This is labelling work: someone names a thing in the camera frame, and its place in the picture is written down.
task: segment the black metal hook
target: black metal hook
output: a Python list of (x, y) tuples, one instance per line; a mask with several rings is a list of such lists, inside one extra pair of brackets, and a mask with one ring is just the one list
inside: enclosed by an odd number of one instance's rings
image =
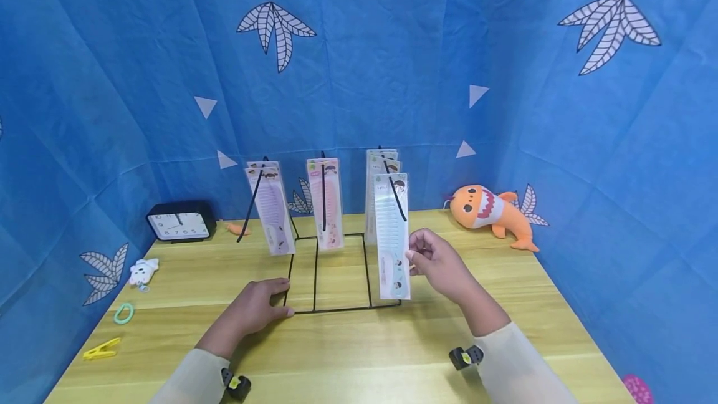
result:
[[(324, 150), (322, 150), (322, 159), (326, 159)], [(325, 166), (322, 163), (322, 232), (327, 230), (327, 186), (325, 183)]]
[(257, 198), (257, 191), (259, 191), (259, 182), (262, 181), (262, 173), (264, 173), (264, 170), (259, 171), (259, 177), (257, 178), (257, 183), (254, 185), (254, 192), (252, 192), (252, 199), (249, 202), (249, 209), (247, 209), (247, 215), (244, 218), (244, 224), (242, 225), (242, 232), (239, 233), (239, 237), (237, 238), (237, 243), (240, 243), (240, 240), (244, 237), (244, 232), (247, 230), (247, 224), (249, 224), (249, 217), (252, 215), (252, 208), (254, 207), (254, 200)]
[[(389, 164), (386, 163), (386, 158), (384, 155), (381, 156), (382, 159), (384, 159), (384, 169), (386, 169), (387, 173), (391, 173), (389, 171)], [(401, 202), (400, 202), (400, 196), (396, 193), (396, 186), (394, 186), (394, 181), (391, 179), (391, 176), (389, 176), (389, 183), (391, 184), (391, 190), (394, 193), (394, 200), (396, 200), (396, 205), (400, 207), (400, 214), (403, 221), (406, 221), (406, 215), (403, 213), (403, 209), (401, 209)]]

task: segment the clock face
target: clock face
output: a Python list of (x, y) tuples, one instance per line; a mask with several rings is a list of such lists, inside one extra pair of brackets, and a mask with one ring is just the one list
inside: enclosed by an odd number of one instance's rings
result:
[(209, 237), (207, 225), (198, 212), (158, 214), (148, 217), (160, 240), (204, 239)]

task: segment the right hand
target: right hand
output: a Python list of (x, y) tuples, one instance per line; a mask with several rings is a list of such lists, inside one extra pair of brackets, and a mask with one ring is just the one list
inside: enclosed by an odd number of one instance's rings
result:
[(455, 304), (466, 304), (481, 288), (456, 249), (432, 230), (411, 233), (408, 247), (411, 276), (426, 276), (431, 287)]

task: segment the orange plush toy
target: orange plush toy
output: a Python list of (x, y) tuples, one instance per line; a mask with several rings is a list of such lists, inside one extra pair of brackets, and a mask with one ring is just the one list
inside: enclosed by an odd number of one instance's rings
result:
[(516, 199), (518, 197), (514, 192), (496, 195), (483, 186), (464, 186), (451, 199), (451, 213), (465, 228), (476, 229), (490, 224), (491, 231), (500, 239), (506, 237), (508, 229), (516, 236), (516, 242), (510, 245), (511, 248), (538, 253), (539, 248), (534, 245), (534, 234), (528, 219), (511, 204)]

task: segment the wrist strap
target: wrist strap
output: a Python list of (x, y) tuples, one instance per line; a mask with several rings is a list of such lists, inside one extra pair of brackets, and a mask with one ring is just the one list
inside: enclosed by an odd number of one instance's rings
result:
[(222, 384), (224, 384), (230, 398), (244, 403), (252, 388), (252, 382), (245, 376), (235, 376), (228, 368), (222, 369)]
[(452, 352), (449, 352), (449, 358), (457, 370), (463, 370), (474, 363), (476, 363), (476, 365), (481, 363), (484, 358), (484, 352), (476, 345), (473, 345), (465, 351), (463, 348), (459, 347), (454, 348)]

